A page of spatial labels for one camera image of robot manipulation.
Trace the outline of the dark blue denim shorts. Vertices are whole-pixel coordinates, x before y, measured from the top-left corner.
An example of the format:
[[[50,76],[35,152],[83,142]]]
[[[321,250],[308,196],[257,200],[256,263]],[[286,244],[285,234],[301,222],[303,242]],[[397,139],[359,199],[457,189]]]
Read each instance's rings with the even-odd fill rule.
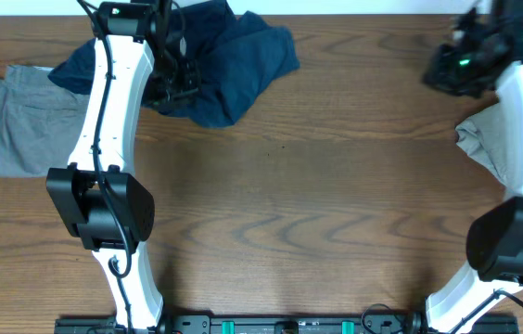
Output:
[[[142,106],[188,118],[208,128],[232,126],[275,79],[300,67],[292,34],[250,11],[236,17],[224,0],[175,9],[169,28],[186,41],[185,56],[196,61],[201,88],[186,104],[167,103],[161,81],[148,79]]]

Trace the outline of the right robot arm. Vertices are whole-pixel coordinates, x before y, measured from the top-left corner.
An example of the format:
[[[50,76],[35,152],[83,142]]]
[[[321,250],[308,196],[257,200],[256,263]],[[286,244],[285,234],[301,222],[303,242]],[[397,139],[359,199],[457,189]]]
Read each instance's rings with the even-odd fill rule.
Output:
[[[496,0],[489,19],[461,15],[453,42],[441,45],[423,81],[451,96],[480,97],[492,90],[504,116],[506,198],[468,231],[466,262],[422,312],[407,317],[408,333],[515,333],[514,319],[487,313],[523,290],[523,0]]]

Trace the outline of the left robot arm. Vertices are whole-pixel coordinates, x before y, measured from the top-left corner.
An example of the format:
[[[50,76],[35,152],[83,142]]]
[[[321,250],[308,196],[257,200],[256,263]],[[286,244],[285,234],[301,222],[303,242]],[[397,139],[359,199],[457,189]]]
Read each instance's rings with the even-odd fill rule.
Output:
[[[95,34],[95,71],[77,144],[66,167],[52,168],[46,189],[71,236],[101,265],[116,305],[108,318],[63,318],[56,333],[171,333],[147,252],[152,195],[136,179],[134,141],[144,95],[178,107],[201,87],[185,56],[183,31],[171,32],[174,1],[80,3]]]

